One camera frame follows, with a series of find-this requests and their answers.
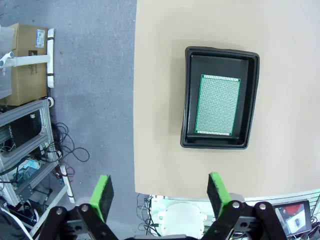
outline cardboard box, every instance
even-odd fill
[[[12,51],[15,57],[47,54],[48,29],[16,23]],[[47,64],[38,63],[11,68],[12,94],[1,99],[0,104],[20,106],[47,96]]]

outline silver screw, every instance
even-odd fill
[[[234,202],[232,203],[232,207],[234,207],[235,209],[240,207],[240,204],[238,202]]]
[[[261,210],[266,210],[266,205],[263,204],[263,203],[261,203],[261,204],[259,205],[259,208],[260,208]]]
[[[82,210],[83,212],[88,211],[88,209],[89,209],[88,205],[83,205],[83,206],[81,207],[81,210]]]
[[[60,207],[56,210],[56,214],[58,215],[62,214],[62,209]]]

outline white label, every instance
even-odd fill
[[[35,47],[36,48],[45,47],[45,30],[42,30],[42,29],[36,30]]]

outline white pvc pipe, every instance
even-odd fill
[[[47,54],[50,56],[50,61],[46,65],[47,71],[47,83],[48,87],[53,89],[55,87],[54,81],[54,37],[55,29],[50,28],[48,30],[48,42],[47,42]]]
[[[7,59],[13,58],[13,57],[14,57],[14,53],[13,53],[12,51],[11,51],[11,52],[8,52],[7,54],[5,54],[5,55],[0,59],[0,68],[2,68],[2,67],[5,65]]]
[[[3,67],[17,67],[30,64],[48,63],[50,61],[49,55],[35,55],[35,56],[19,56],[8,58]]]
[[[66,185],[68,187],[66,192],[68,194],[70,203],[74,204],[75,203],[75,198],[74,198],[74,194],[72,193],[72,190],[71,190],[69,178],[67,176],[66,166],[64,164],[60,166],[60,171],[62,173],[62,179],[63,179],[64,185]]]

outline red object on screen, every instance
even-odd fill
[[[285,206],[285,207],[284,207],[284,210],[285,210],[285,212],[286,212],[287,214],[293,216],[293,215],[295,215],[295,214],[299,211],[301,205],[302,205],[302,204],[293,205],[293,206]]]

